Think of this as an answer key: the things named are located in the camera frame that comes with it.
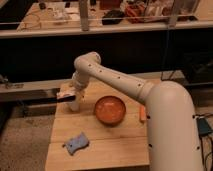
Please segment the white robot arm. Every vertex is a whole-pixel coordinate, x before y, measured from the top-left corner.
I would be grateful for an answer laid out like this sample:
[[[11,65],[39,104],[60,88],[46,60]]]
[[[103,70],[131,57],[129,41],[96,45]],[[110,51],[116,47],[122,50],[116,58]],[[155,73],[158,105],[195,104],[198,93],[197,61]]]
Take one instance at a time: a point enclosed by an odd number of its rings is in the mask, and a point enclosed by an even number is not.
[[[104,67],[96,52],[77,57],[74,67],[71,88],[57,95],[59,101],[76,108],[78,95],[94,77],[146,107],[150,171],[204,171],[193,100],[182,85],[152,83]]]

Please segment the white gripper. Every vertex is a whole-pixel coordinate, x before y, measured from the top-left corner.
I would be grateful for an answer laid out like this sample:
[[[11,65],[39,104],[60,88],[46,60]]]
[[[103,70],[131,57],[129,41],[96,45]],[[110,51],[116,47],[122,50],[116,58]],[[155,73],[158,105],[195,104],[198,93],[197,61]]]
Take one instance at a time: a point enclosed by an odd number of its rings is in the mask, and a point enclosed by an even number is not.
[[[60,91],[56,94],[57,102],[65,103],[73,112],[80,110],[80,102],[83,97],[84,92],[77,91],[74,87],[69,87],[67,90]]]

